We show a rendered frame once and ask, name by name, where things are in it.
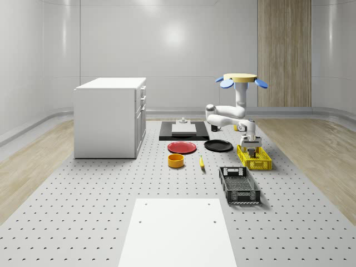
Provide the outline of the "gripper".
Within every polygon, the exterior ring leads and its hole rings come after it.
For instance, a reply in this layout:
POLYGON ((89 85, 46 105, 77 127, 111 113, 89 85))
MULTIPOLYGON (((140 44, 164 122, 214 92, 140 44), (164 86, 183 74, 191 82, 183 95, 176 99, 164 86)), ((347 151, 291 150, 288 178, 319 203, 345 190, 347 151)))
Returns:
POLYGON ((256 138, 254 141, 249 141, 248 138, 242 138, 241 140, 241 150, 243 153, 248 153, 248 148, 255 149, 255 156, 259 153, 260 148, 262 147, 262 138, 256 138))

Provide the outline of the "yellow basket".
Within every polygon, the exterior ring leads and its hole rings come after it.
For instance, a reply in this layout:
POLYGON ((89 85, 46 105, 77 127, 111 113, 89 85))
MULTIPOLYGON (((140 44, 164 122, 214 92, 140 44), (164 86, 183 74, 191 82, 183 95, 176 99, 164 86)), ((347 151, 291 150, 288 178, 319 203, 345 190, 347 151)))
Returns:
POLYGON ((262 147, 258 147, 255 157, 250 157, 244 147, 237 146, 237 155, 243 166, 250 170, 271 170, 272 159, 262 147))

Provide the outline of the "black plate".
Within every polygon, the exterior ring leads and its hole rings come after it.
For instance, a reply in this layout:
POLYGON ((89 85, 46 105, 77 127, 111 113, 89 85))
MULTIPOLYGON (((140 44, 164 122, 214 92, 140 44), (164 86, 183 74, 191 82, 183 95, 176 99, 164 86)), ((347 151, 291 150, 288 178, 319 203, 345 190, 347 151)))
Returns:
POLYGON ((233 145, 225 140, 208 140, 204 143, 206 149, 213 152, 228 152, 233 149, 233 145))

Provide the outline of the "dark grey basket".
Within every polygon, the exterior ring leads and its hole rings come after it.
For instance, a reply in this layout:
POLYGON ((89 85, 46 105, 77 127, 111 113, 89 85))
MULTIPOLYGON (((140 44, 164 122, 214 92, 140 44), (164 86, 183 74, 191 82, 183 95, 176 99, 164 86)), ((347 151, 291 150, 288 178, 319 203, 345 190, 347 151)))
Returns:
POLYGON ((247 167, 219 167, 219 176, 228 202, 260 202, 260 188, 247 167))

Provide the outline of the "red plate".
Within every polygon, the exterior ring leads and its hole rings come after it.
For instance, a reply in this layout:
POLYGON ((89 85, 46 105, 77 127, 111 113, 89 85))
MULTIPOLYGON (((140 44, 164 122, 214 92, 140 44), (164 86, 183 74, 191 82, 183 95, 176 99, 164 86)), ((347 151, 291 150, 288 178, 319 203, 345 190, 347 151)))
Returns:
POLYGON ((167 149, 174 154, 190 154, 196 151, 196 145, 187 141, 176 141, 168 144, 167 149))

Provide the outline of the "yellow bowl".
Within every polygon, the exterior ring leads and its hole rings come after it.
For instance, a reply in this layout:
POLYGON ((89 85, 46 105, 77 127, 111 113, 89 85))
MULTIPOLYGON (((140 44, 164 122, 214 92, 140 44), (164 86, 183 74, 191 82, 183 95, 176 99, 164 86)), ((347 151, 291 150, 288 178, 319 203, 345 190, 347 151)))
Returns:
POLYGON ((168 166, 171 168, 181 168, 184 166, 184 156, 182 154, 171 154, 168 156, 168 166))

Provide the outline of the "black stove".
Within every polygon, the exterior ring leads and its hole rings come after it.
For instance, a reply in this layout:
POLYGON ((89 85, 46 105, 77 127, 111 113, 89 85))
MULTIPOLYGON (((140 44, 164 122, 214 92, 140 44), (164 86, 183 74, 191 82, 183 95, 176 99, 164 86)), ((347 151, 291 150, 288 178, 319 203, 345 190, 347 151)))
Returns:
POLYGON ((196 135, 173 135, 172 125, 173 121, 162 121, 159 140, 160 141, 207 141, 209 140, 209 134, 206 129, 204 121, 191 121, 188 120, 187 124, 195 125, 196 135))

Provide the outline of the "white board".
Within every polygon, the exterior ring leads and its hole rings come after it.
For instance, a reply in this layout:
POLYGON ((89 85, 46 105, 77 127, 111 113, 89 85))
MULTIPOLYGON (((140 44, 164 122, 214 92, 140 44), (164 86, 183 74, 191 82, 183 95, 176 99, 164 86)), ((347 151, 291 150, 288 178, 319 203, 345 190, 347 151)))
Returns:
POLYGON ((219 199, 137 199, 118 267, 236 267, 219 199))

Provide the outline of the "white cabinet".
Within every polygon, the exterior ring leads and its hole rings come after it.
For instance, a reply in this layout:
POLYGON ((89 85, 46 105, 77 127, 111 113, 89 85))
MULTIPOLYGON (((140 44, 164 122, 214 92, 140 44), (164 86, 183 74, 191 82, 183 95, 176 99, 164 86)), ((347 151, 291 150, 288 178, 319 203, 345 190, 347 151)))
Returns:
POLYGON ((137 158, 146 133, 146 78, 97 78, 73 95, 75 158, 137 158))

